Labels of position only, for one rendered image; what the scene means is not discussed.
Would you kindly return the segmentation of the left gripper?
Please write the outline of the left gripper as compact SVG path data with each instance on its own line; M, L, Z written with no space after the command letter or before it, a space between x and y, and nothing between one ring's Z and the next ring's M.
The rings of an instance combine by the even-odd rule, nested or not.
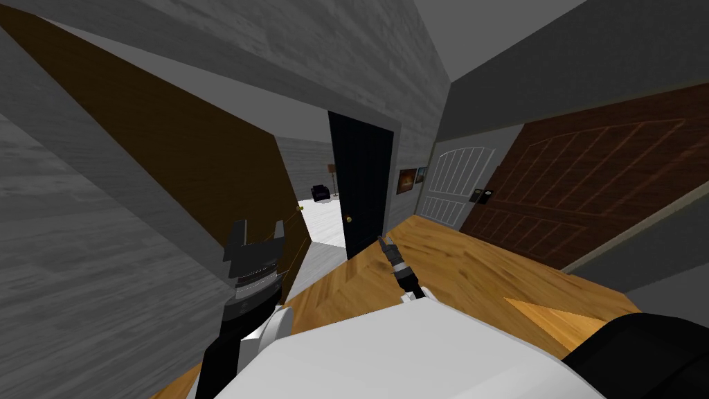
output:
M229 233L229 246L224 250L224 261L230 261L229 278L245 277L278 262L283 255L285 228L282 220L277 221L273 239L246 243L247 221L234 221Z

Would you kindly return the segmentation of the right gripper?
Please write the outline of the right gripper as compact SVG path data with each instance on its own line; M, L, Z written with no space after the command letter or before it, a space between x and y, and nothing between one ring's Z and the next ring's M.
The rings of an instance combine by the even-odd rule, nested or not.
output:
M382 252L384 253L391 266L395 267L396 265L400 264L402 262L402 255L398 248L393 244L393 241L388 236L385 236L384 238L378 236L377 239L379 241L379 245L382 249Z

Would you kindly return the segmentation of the black door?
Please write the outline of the black door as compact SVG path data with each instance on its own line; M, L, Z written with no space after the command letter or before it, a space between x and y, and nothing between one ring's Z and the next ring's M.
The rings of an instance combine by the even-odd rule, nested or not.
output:
M383 232L394 134L335 112L327 114L350 260Z

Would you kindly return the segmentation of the white panelled door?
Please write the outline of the white panelled door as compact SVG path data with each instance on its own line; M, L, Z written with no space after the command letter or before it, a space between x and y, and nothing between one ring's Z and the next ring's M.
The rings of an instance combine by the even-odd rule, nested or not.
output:
M427 175L418 215L448 227L462 222L494 153L492 148L476 146L441 154Z

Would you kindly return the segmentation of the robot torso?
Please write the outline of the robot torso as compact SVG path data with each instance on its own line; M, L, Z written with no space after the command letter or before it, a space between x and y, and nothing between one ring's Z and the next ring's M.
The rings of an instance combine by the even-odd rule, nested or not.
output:
M430 298L294 334L279 310L215 399L605 399L559 359Z

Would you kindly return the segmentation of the dark brown door leaf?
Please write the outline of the dark brown door leaf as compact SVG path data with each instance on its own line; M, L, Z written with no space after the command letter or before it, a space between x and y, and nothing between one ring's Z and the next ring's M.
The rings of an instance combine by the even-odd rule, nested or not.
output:
M249 242L282 221L287 297L311 238L273 135L1 3L0 42L4 114L218 279L235 221Z

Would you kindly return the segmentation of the reddish brown panelled door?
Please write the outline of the reddish brown panelled door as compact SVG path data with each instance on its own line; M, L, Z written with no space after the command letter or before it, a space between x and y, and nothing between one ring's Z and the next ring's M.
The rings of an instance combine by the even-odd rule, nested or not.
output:
M709 181L709 83L523 126L461 231L562 269Z

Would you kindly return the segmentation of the orange framed wall picture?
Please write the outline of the orange framed wall picture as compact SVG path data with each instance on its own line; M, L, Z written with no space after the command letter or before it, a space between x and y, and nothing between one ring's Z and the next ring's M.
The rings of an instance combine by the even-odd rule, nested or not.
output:
M400 170L398 173L396 195L400 195L413 189L417 173L417 168Z

